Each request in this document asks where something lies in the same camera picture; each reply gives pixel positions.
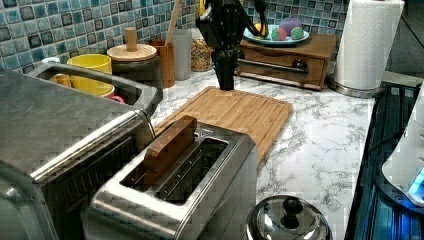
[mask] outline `pot lid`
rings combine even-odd
[[[247,235],[250,240],[332,239],[327,221],[317,208],[284,195],[256,205],[247,219]]]

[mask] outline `white marble countertop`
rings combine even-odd
[[[165,89],[152,124],[207,86],[219,86],[214,70],[192,73],[191,79]],[[258,170],[257,202],[273,195],[302,198],[324,214],[334,239],[344,239],[374,100],[239,77],[235,89],[293,104],[283,132]]]

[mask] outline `glass jar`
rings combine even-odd
[[[206,44],[199,29],[192,28],[191,70],[195,72],[208,71],[212,68],[212,49]]]

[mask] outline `cutting board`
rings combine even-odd
[[[292,104],[258,94],[207,87],[158,124],[156,133],[184,115],[198,122],[248,134],[258,146],[258,166],[283,130]]]

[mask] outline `toaster slot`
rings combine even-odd
[[[155,197],[176,205],[184,204],[227,145],[220,140],[204,139],[183,161],[176,173],[156,192]]]

